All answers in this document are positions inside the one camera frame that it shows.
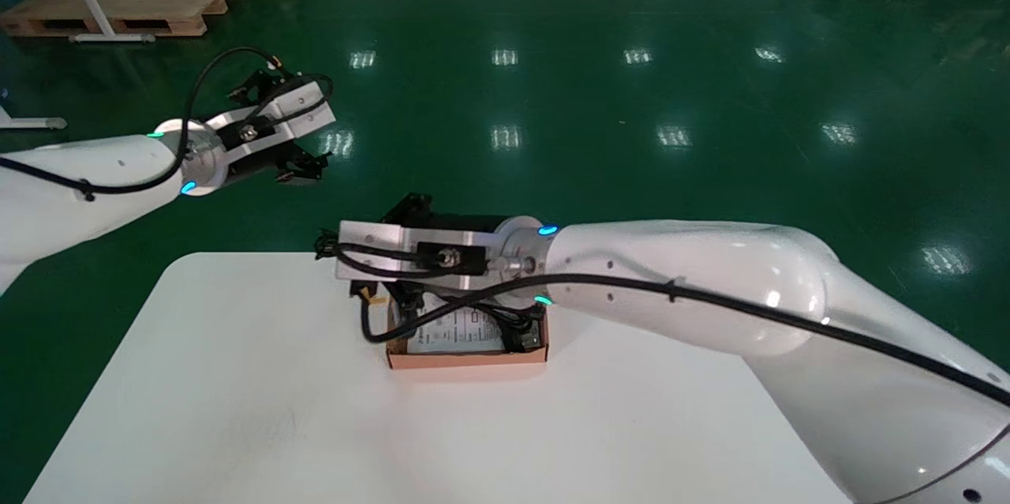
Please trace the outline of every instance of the robotic arm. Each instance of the robotic arm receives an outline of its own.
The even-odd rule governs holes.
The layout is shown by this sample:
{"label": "robotic arm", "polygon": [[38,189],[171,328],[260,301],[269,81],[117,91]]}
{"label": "robotic arm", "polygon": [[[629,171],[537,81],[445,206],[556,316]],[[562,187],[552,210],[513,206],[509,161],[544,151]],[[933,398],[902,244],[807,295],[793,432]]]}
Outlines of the robotic arm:
{"label": "robotic arm", "polygon": [[[302,86],[286,88],[292,79]],[[326,103],[329,93],[317,81],[300,79],[258,71],[229,94],[245,107],[189,120],[185,159],[171,177],[145,190],[104,194],[86,187],[147,183],[172,171],[182,119],[167,120],[146,135],[0,156],[0,294],[32,262],[110,232],[180,195],[207,195],[270,167],[277,167],[281,183],[321,178],[327,156],[310,156],[294,140],[335,118]],[[83,181],[85,190],[12,169],[20,166]]]}
{"label": "robotic arm", "polygon": [[[0,156],[0,293],[35,260],[180,194],[210,194],[270,166],[279,182],[320,177],[326,156],[294,140],[334,120],[331,90],[300,79],[293,88],[288,73],[257,73],[231,93],[245,107],[209,119],[184,113],[147,135]],[[526,216],[437,215],[429,204],[411,195],[381,222],[344,221],[332,249],[320,251],[340,259],[340,279],[459,301],[483,293],[513,310],[540,297],[740,356],[858,504],[1010,500],[1010,375],[845,269],[811,234],[674,220],[559,229]],[[410,258],[422,251],[438,260],[418,271]]]}
{"label": "robotic arm", "polygon": [[[425,198],[408,197],[421,208]],[[815,328],[843,328],[896,345],[985,381],[997,398],[1010,399],[1003,395],[1010,375],[848,271],[824,242],[802,230],[675,220],[559,229],[530,217],[414,214],[399,225],[341,222],[336,245],[346,249],[334,254],[344,258],[337,263],[338,279],[414,282],[442,296],[512,282],[505,286],[512,290],[498,296],[504,306],[548,298],[558,306],[740,356],[821,467],[856,503],[1005,502],[1010,495],[1005,402],[894,356],[728,307],[564,281],[573,274],[652,284],[674,280],[684,288],[768,306]],[[447,260],[480,249],[483,269],[464,260],[458,264],[461,274],[378,277],[417,274],[417,266],[351,251],[354,245],[408,253],[440,248]],[[523,280],[531,285],[517,283]]]}

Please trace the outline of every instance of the table leg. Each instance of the table leg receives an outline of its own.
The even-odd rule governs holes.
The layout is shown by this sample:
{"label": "table leg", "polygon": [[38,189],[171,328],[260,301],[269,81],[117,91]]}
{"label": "table leg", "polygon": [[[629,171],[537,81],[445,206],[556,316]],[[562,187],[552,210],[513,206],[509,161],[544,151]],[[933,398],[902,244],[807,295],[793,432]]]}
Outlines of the table leg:
{"label": "table leg", "polygon": [[98,4],[98,0],[84,0],[84,3],[88,6],[88,11],[94,16],[95,21],[98,23],[98,28],[102,30],[99,34],[81,34],[71,37],[74,42],[149,42],[155,40],[154,35],[142,35],[142,34],[116,34],[115,30],[112,30],[112,25],[109,23],[108,18],[105,17],[105,12],[102,11],[102,6]]}

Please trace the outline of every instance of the cable tie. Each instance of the cable tie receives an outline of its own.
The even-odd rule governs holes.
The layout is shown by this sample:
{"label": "cable tie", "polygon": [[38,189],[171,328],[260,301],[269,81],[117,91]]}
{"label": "cable tie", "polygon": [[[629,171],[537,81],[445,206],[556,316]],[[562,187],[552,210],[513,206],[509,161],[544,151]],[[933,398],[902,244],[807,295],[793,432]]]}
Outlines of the cable tie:
{"label": "cable tie", "polygon": [[[90,185],[91,185],[91,183],[88,183],[88,180],[86,178],[81,178],[81,184],[82,185],[87,185],[88,187],[90,187]],[[81,194],[84,195],[84,200],[86,200],[88,202],[95,202],[95,193],[94,192],[88,191],[86,189],[81,189],[80,191],[81,191]]]}

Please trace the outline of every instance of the black cable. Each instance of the black cable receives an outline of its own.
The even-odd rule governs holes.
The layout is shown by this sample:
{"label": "black cable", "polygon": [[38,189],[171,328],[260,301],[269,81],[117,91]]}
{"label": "black cable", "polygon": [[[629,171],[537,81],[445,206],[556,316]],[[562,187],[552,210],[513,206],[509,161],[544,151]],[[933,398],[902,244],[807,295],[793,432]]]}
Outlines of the black cable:
{"label": "black cable", "polygon": [[437,262],[439,257],[434,254],[420,254],[417,251],[401,251],[400,249],[386,249],[383,247],[373,247],[362,243],[338,242],[336,247],[343,251],[356,251],[358,254],[368,254],[379,258],[389,258],[391,260],[403,260],[405,262]]}
{"label": "black cable", "polygon": [[[443,276],[454,276],[464,273],[464,270],[460,267],[456,268],[436,268],[432,270],[424,270],[422,272],[400,272],[396,270],[382,270],[380,268],[374,268],[368,264],[363,264],[349,256],[347,256],[343,249],[351,249],[351,246],[357,247],[360,244],[351,244],[346,242],[338,242],[333,246],[332,255],[341,264],[349,266],[355,270],[363,274],[369,274],[370,276],[375,276],[377,278],[393,278],[393,279],[409,279],[409,280],[430,280],[433,278],[440,278]],[[382,253],[388,253],[389,249],[382,249]],[[371,251],[365,251],[364,254],[372,254]]]}
{"label": "black cable", "polygon": [[239,123],[244,124],[248,120],[251,120],[252,118],[259,116],[260,112],[264,111],[264,109],[266,109],[268,105],[272,104],[274,100],[276,100],[279,97],[279,95],[284,95],[294,90],[298,90],[300,87],[303,87],[307,84],[312,84],[314,81],[321,81],[323,84],[326,85],[326,90],[323,92],[322,98],[320,98],[319,100],[314,102],[314,104],[308,106],[307,108],[302,108],[297,112],[293,113],[285,113],[285,115],[279,118],[268,120],[266,125],[274,126],[277,125],[278,123],[285,122],[285,120],[292,120],[295,118],[299,118],[304,116],[306,113],[311,113],[316,111],[321,105],[325,104],[325,102],[328,102],[330,97],[332,96],[333,79],[327,77],[326,75],[307,73],[307,74],[293,76],[292,78],[287,79],[284,85],[275,90],[269,98],[267,98],[263,102],[260,102],[260,105],[257,106],[255,109],[252,109],[252,112],[249,112],[249,115],[245,116],[245,119],[242,119],[241,122]]}
{"label": "black cable", "polygon": [[[191,88],[188,97],[186,98],[186,104],[183,107],[182,126],[180,128],[179,145],[176,149],[176,159],[174,159],[172,165],[158,177],[133,185],[122,185],[122,186],[92,185],[91,183],[88,183],[86,180],[80,180],[79,178],[63,177],[56,173],[38,169],[36,167],[32,167],[30,165],[23,164],[6,158],[0,158],[0,167],[25,174],[29,177],[39,178],[42,181],[56,183],[57,185],[62,185],[69,189],[81,191],[86,195],[95,195],[95,194],[123,195],[129,193],[137,193],[140,191],[145,191],[147,189],[157,187],[162,183],[168,181],[170,178],[172,178],[174,174],[176,174],[176,172],[178,172],[179,169],[182,167],[184,160],[186,160],[188,143],[189,143],[189,122],[193,116],[193,105],[196,102],[197,95],[199,95],[200,93],[200,88],[203,86],[203,81],[206,80],[206,77],[208,74],[210,74],[210,71],[212,71],[215,67],[217,67],[218,63],[221,63],[221,61],[223,61],[224,59],[227,59],[230,56],[239,53],[251,53],[254,55],[263,58],[265,61],[267,61],[267,63],[270,63],[270,65],[274,66],[274,68],[277,70],[283,68],[283,64],[281,63],[280,59],[277,58],[277,56],[270,55],[267,52],[262,51],[262,48],[257,48],[255,46],[236,46],[233,48],[227,48],[227,51],[224,51],[220,55],[217,55],[210,63],[207,63],[207,66],[204,67],[203,70],[197,76],[197,79],[193,84],[193,87]],[[329,77],[326,77],[324,75],[316,75],[316,74],[307,74],[300,76],[290,75],[290,80],[288,80],[283,87],[278,88],[278,91],[275,91],[267,100],[262,102],[256,108],[256,110],[252,111],[252,113],[249,113],[249,115],[245,118],[245,120],[249,120],[252,117],[259,115],[260,112],[262,112],[264,108],[267,107],[267,105],[269,105],[271,102],[275,100],[275,98],[278,97],[278,95],[286,94],[287,92],[294,90],[294,88],[299,88],[301,86],[304,86],[305,84],[309,84],[310,81],[323,81],[323,83],[327,85],[323,97],[318,102],[312,104],[307,108],[303,108],[298,110],[297,112],[290,113],[290,115],[282,116],[281,118],[276,118],[275,120],[271,120],[270,122],[268,122],[268,125],[276,125],[282,122],[282,120],[294,119],[318,109],[321,105],[325,104],[325,102],[327,102],[330,96],[333,94],[333,81]]]}
{"label": "black cable", "polygon": [[[400,275],[384,277],[406,278],[408,276]],[[874,352],[884,355],[885,357],[913,365],[920,370],[937,375],[940,378],[945,378],[946,380],[988,397],[997,403],[1010,407],[1010,392],[994,386],[989,382],[977,378],[967,372],[963,372],[929,357],[909,350],[908,348],[881,340],[879,338],[867,336],[866,334],[846,330],[844,328],[821,324],[819,321],[805,319],[804,317],[800,317],[786,311],[781,311],[765,305],[759,305],[756,303],[750,303],[749,301],[743,301],[734,297],[722,295],[721,293],[679,286],[673,281],[668,283],[656,283],[593,274],[552,274],[544,276],[530,276],[467,293],[466,295],[451,300],[451,302],[448,302],[440,307],[436,307],[424,315],[421,315],[408,323],[404,323],[397,328],[383,332],[382,334],[372,335],[370,340],[375,339],[373,341],[387,341],[393,340],[394,338],[400,338],[410,333],[415,328],[421,327],[433,320],[443,317],[452,311],[473,306],[483,300],[490,299],[503,293],[529,287],[542,287],[545,285],[558,284],[588,284],[617,287],[622,289],[634,289],[666,295],[672,301],[683,298],[699,301],[701,303],[708,303],[710,305],[716,305],[718,307],[725,307],[726,309],[732,309],[761,319],[799,328],[801,330],[806,330],[808,332],[827,336],[829,338],[834,338],[855,346],[862,346],[869,350],[873,350]]]}

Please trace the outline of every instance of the paper document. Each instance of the paper document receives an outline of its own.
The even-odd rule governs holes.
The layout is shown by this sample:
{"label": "paper document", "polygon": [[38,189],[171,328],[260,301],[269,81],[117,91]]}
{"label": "paper document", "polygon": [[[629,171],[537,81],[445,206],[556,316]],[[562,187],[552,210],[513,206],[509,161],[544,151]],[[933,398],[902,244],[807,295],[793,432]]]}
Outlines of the paper document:
{"label": "paper document", "polygon": [[[443,300],[425,293],[424,313],[442,305],[444,305]],[[418,328],[417,333],[407,339],[408,355],[487,352],[504,349],[501,330],[495,320],[470,307],[429,322]]]}

